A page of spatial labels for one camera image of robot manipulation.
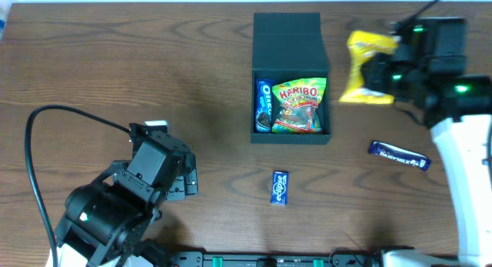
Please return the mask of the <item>yellow snack bag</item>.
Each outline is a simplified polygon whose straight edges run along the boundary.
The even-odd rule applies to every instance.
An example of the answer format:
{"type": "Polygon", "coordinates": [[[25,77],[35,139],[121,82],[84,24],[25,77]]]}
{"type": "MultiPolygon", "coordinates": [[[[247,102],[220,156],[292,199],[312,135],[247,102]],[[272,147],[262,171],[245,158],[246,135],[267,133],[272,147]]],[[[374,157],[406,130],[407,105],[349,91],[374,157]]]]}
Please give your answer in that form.
{"type": "Polygon", "coordinates": [[[351,68],[347,86],[339,102],[369,105],[392,104],[394,96],[376,92],[364,86],[362,65],[373,59],[378,52],[392,55],[396,47],[395,37],[360,30],[353,31],[347,40],[347,48],[351,55],[351,68]]]}

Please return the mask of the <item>haribo gummy bag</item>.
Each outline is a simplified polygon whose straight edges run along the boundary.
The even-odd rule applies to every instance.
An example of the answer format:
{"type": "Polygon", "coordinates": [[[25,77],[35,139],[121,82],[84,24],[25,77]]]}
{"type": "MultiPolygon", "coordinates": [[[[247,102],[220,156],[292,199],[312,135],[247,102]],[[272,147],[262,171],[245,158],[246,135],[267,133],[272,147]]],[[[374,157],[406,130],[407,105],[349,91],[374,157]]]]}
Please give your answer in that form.
{"type": "Polygon", "coordinates": [[[300,78],[275,85],[280,102],[271,131],[277,134],[315,134],[322,131],[316,113],[326,89],[326,78],[300,78]]]}

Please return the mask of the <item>blue oreo pack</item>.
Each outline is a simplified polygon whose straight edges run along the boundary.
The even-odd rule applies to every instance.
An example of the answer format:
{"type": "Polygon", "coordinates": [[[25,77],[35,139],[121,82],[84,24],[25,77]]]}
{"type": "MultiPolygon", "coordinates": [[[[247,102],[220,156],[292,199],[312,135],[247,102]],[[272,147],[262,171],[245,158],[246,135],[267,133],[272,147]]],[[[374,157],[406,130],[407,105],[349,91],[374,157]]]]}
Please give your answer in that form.
{"type": "Polygon", "coordinates": [[[271,132],[271,88],[274,80],[257,79],[255,81],[254,127],[258,133],[271,132]]]}

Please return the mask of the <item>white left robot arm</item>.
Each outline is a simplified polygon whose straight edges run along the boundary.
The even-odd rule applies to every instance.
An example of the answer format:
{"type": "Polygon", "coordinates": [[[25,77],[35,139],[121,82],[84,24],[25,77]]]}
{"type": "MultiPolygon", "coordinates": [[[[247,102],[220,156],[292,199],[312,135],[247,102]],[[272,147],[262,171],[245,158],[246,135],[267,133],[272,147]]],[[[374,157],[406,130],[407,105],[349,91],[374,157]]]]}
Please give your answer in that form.
{"type": "Polygon", "coordinates": [[[49,266],[159,266],[170,256],[150,239],[163,202],[198,194],[196,158],[165,120],[132,123],[132,157],[115,160],[65,201],[49,266]]]}

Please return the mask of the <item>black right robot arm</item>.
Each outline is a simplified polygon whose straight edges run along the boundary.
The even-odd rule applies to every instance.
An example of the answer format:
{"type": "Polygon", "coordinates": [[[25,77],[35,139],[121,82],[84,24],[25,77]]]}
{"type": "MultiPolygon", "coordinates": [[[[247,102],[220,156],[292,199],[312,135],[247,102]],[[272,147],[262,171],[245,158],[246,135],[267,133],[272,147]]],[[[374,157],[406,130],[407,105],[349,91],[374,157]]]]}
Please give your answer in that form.
{"type": "Polygon", "coordinates": [[[392,55],[362,65],[369,89],[411,102],[443,162],[457,220],[458,266],[491,264],[491,80],[467,75],[463,18],[409,17],[392,55]]]}

